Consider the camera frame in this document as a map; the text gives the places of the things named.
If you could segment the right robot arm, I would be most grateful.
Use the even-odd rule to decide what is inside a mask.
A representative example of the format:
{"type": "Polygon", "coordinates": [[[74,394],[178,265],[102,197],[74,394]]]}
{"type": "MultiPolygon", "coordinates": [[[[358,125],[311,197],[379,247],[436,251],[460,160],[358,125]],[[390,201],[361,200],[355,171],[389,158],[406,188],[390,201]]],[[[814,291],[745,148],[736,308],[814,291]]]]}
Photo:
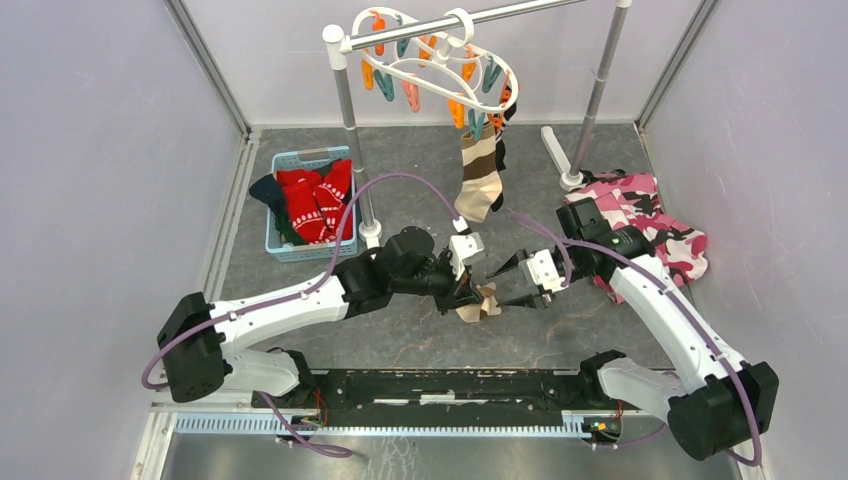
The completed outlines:
{"type": "Polygon", "coordinates": [[[559,234],[526,214],[511,215],[556,245],[519,250],[501,267],[522,268],[531,286],[511,305],[541,309],[574,281],[598,277],[639,316],[674,366],[672,374],[663,374],[617,350],[598,353],[579,366],[580,400],[591,408],[616,400],[651,414],[695,460],[727,453],[748,467],[760,466],[761,437],[779,387],[776,372],[766,362],[748,362],[715,332],[638,228],[613,227],[592,199],[556,214],[559,234]]]}

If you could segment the white clip hanger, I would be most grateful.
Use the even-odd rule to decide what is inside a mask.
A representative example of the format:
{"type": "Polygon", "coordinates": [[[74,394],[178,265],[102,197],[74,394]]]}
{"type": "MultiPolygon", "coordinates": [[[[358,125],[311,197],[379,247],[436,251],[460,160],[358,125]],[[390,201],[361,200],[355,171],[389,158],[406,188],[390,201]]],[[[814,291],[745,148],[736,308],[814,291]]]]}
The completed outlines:
{"type": "Polygon", "coordinates": [[[402,82],[410,81],[419,87],[420,101],[425,93],[443,98],[447,104],[454,99],[469,109],[483,111],[488,116],[501,115],[517,103],[520,86],[516,74],[499,55],[471,43],[469,33],[453,35],[447,31],[388,40],[359,50],[361,61],[366,60],[373,70],[392,76],[395,98],[406,102],[402,82]],[[477,68],[470,84],[461,78],[461,67],[466,62],[466,46],[478,55],[477,68]],[[489,93],[481,90],[481,79],[491,55],[501,65],[503,72],[489,93]]]}

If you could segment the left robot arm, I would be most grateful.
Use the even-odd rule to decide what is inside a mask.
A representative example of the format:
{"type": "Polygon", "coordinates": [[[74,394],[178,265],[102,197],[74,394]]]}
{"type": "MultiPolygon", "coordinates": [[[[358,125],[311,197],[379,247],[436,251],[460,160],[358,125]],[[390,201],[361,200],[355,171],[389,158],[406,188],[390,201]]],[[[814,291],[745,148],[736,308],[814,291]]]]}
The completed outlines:
{"type": "Polygon", "coordinates": [[[258,351],[256,344],[381,310],[396,295],[428,297],[441,313],[481,301],[471,283],[473,264],[485,256],[480,235],[463,232],[440,253],[434,248],[427,231],[406,227],[384,245],[335,265],[327,277],[235,301],[209,302],[201,292],[184,296],[157,336],[164,389],[176,403],[229,390],[306,405],[314,381],[303,354],[258,351]]]}

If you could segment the pink camouflage bag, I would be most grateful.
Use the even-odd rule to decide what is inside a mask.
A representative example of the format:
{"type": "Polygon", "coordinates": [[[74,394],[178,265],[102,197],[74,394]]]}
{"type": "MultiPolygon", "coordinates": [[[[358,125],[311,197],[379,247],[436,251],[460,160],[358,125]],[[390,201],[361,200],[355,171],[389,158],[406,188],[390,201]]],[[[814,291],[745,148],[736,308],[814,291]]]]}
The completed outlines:
{"type": "Polygon", "coordinates": [[[707,272],[707,235],[664,211],[653,174],[630,174],[620,169],[598,174],[586,171],[584,179],[585,186],[564,196],[566,204],[591,199],[612,228],[636,227],[653,245],[679,287],[707,272]]]}

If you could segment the black white-striped sock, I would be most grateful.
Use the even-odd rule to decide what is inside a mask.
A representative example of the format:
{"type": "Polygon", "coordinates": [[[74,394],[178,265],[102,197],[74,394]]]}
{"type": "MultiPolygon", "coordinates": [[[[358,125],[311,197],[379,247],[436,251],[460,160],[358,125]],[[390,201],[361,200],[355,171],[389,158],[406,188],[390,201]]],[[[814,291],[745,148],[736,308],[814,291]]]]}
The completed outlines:
{"type": "MultiPolygon", "coordinates": [[[[495,165],[496,171],[498,175],[506,169],[505,163],[506,157],[506,146],[503,140],[503,130],[498,129],[495,135],[495,165]]],[[[501,187],[501,191],[496,197],[495,201],[491,204],[490,210],[492,212],[498,212],[504,204],[504,187],[501,187]]]]}

